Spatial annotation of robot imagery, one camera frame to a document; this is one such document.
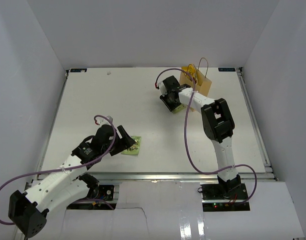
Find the light green sachet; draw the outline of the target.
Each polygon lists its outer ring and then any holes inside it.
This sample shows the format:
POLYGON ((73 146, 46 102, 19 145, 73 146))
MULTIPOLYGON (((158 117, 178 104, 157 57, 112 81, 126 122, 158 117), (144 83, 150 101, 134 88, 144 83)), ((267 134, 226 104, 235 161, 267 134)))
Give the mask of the light green sachet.
POLYGON ((177 106, 174 110, 172 110, 172 113, 173 113, 173 114, 177 114, 177 113, 179 113, 180 111, 184 110, 185 108, 186 108, 186 106, 183 105, 183 104, 181 104, 181 105, 177 106))

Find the yellow M&M packet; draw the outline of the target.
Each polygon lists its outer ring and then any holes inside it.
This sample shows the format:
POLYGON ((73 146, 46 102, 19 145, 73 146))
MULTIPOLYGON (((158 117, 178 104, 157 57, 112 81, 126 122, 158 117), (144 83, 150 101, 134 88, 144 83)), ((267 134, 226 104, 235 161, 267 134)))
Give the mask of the yellow M&M packet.
POLYGON ((190 63, 187 66, 187 72, 191 75, 191 77, 193 78, 195 84, 197 84, 198 83, 198 71, 197 71, 195 65, 190 63))
POLYGON ((190 78, 194 76, 195 68, 193 65, 189 64, 188 66, 182 66, 181 69, 184 71, 184 76, 190 78))

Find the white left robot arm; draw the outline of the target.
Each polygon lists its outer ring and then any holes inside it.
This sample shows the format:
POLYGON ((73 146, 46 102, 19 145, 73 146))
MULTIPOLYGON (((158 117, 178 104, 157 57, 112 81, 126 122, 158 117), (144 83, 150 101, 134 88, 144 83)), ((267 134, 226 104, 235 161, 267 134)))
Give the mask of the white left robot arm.
POLYGON ((134 144, 123 126, 103 124, 72 151, 57 172, 24 192, 12 193, 8 217, 25 237, 34 237, 46 225, 49 214, 77 200, 96 198, 99 182, 87 171, 107 153, 114 156, 134 144))

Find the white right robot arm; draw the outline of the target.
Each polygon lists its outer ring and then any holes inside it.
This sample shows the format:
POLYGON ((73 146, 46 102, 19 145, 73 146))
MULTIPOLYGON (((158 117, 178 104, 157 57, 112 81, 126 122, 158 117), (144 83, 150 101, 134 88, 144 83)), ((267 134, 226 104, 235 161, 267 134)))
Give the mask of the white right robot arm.
POLYGON ((241 178, 235 168, 232 150, 235 123, 226 100, 206 97, 188 84, 180 85, 174 76, 155 83, 155 88, 161 92, 160 100, 169 111, 186 105, 201 114, 204 133, 212 142, 216 154, 219 195, 226 200, 231 199, 241 185, 241 178))

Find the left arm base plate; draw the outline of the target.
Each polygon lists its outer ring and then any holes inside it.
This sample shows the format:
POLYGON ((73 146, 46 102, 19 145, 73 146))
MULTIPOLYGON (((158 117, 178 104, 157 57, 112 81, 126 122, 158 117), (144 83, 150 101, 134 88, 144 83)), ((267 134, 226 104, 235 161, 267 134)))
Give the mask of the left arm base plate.
POLYGON ((74 202, 79 210, 114 210, 114 185, 98 185, 91 188, 86 197, 74 202))

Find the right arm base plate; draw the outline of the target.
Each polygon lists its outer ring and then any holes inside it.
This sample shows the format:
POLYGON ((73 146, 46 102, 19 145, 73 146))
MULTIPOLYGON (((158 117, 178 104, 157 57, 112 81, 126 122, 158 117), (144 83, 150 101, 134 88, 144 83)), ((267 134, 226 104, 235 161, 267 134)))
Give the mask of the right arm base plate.
POLYGON ((247 212, 250 211, 247 189, 244 183, 225 192, 219 184, 202 184, 197 192, 201 194, 203 212, 247 212))

